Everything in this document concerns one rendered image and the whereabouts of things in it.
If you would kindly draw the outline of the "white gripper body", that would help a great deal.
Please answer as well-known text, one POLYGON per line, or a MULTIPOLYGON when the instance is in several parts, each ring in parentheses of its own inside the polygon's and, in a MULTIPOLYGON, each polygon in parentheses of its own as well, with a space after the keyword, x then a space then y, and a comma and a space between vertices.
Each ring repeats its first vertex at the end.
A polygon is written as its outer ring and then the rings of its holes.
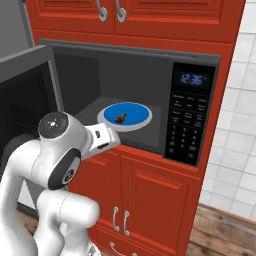
POLYGON ((107 135, 108 135, 108 145, 107 149, 112 149, 121 144, 120 137, 116 131, 114 131, 112 128, 107 128, 107 135))

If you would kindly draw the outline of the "blue plate with white rim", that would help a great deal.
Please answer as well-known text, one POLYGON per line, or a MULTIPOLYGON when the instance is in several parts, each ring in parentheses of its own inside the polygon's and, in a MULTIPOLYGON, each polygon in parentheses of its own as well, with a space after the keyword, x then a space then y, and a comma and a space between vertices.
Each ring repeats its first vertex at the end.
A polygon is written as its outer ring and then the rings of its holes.
POLYGON ((141 129, 152 120, 152 111, 145 105, 134 102, 115 103, 102 109, 97 116, 99 123, 105 123, 117 132, 130 132, 141 129), (123 123, 116 123, 117 116, 126 113, 123 123))

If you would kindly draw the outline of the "red tall cupboard frame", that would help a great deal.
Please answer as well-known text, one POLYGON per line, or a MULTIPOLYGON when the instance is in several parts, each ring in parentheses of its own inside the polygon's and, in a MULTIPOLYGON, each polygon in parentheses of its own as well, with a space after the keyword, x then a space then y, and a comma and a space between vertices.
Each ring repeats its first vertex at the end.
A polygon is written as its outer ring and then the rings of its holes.
MULTIPOLYGON (((68 31, 42 30, 42 29, 33 30, 32 29, 34 39, 37 43, 39 43, 41 39, 50 39, 50 40, 61 40, 61 41, 78 42, 78 43, 125 46, 125 47, 146 48, 146 49, 156 49, 156 50, 165 50, 165 51, 192 52, 192 53, 219 55, 221 57, 220 65, 218 68, 216 85, 215 85, 213 98, 212 98, 212 105, 209 112, 209 120, 207 123, 206 133, 205 133, 202 152, 201 152, 201 158, 197 166, 191 166, 191 165, 183 164, 180 162, 172 161, 170 159, 164 158, 160 154, 135 148, 132 146, 124 145, 122 141, 119 147, 110 150, 120 155, 121 189, 122 189, 121 158, 129 157, 133 160, 139 160, 149 164, 154 164, 162 168, 166 168, 170 171, 178 172, 182 175, 186 175, 188 177, 192 177, 198 180, 199 192, 196 197, 196 208, 197 208, 237 35, 236 35, 235 41, 232 43, 206 42, 206 41, 193 41, 193 40, 173 40, 173 39, 145 37, 145 36, 119 35, 116 33, 116 26, 115 26, 116 20, 118 20, 116 3, 115 3, 115 0, 112 0, 112 1, 114 6, 114 11, 113 11, 114 32, 113 33, 86 33, 86 32, 73 32, 73 31, 68 32, 68 31)), ((114 229, 108 230, 108 231, 112 231, 116 235, 120 235, 122 238, 130 239, 124 235, 124 231, 123 231, 123 225, 124 225, 123 189, 121 192, 121 196, 122 196, 121 209, 119 209, 116 215, 116 224, 120 227, 120 231, 116 232, 114 231, 114 229)))

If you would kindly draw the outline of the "black microwave oven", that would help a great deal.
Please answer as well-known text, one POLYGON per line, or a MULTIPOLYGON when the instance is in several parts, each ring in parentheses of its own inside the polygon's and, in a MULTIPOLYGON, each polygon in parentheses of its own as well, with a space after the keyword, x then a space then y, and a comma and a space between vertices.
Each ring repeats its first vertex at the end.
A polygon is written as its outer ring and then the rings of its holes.
POLYGON ((64 110, 85 125, 106 122, 124 145, 197 166, 212 105, 219 55, 41 39, 54 53, 64 110), (124 130, 106 109, 126 102, 152 113, 124 130))

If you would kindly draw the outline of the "red drawer front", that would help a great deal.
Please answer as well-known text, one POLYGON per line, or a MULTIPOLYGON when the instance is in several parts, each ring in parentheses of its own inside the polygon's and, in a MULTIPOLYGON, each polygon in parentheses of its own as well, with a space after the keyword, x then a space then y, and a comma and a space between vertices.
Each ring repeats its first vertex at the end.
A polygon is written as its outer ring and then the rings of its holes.
POLYGON ((100 226, 95 228, 94 238, 101 249, 115 256, 177 256, 172 251, 152 249, 131 239, 122 238, 100 226))

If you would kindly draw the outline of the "grey fridge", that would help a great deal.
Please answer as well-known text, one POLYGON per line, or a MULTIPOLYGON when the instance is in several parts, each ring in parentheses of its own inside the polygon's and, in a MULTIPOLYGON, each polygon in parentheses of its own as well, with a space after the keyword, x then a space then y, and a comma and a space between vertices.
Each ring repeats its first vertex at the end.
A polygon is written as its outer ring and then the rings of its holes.
POLYGON ((0 0, 0 58, 33 46, 26 0, 0 0))

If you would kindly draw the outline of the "red cupboard door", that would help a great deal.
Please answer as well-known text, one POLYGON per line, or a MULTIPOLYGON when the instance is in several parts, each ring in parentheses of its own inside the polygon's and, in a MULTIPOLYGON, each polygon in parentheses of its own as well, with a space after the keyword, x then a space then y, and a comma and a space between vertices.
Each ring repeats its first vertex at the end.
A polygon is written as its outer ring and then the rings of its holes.
POLYGON ((113 1, 100 0, 108 18, 99 18, 96 0, 26 0, 32 29, 113 33, 113 1))
POLYGON ((107 151, 82 162, 68 189, 99 204, 99 219, 89 229, 92 240, 99 241, 99 228, 112 230, 114 207, 121 209, 120 155, 107 151))
POLYGON ((185 256, 199 181, 144 161, 121 158, 123 210, 128 238, 185 256))
POLYGON ((120 0, 116 33, 173 40, 232 43, 246 0, 120 0))

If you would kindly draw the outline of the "black microwave door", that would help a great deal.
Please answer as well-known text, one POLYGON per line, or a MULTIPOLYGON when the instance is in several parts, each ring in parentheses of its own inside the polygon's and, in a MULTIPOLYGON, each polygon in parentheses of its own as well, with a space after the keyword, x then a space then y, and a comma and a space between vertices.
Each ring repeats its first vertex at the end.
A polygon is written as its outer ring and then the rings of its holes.
POLYGON ((37 136, 39 121, 63 111, 53 50, 40 45, 0 58, 0 163, 6 144, 37 136))

